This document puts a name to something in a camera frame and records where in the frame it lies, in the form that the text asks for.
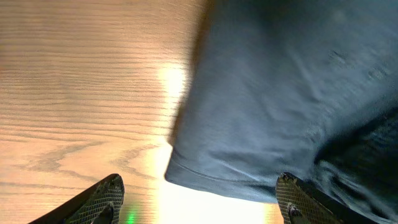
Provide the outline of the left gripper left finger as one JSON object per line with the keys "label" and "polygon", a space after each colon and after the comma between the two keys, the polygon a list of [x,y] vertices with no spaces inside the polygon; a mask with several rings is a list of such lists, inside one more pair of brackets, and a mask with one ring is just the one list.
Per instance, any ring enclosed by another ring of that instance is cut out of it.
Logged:
{"label": "left gripper left finger", "polygon": [[124,183],[111,174],[30,224],[118,224]]}

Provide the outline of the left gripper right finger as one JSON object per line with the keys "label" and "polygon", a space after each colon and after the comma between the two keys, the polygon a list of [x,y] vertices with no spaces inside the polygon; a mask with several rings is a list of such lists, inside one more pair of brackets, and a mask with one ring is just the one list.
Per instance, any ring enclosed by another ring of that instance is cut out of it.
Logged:
{"label": "left gripper right finger", "polygon": [[285,224],[377,224],[288,172],[275,192]]}

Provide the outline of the navy blue shorts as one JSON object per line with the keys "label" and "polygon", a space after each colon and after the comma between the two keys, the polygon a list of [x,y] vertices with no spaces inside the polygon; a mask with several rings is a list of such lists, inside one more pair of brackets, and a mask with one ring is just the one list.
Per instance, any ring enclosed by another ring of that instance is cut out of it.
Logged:
{"label": "navy blue shorts", "polygon": [[397,221],[397,1],[215,1],[165,179],[276,202],[284,172]]}

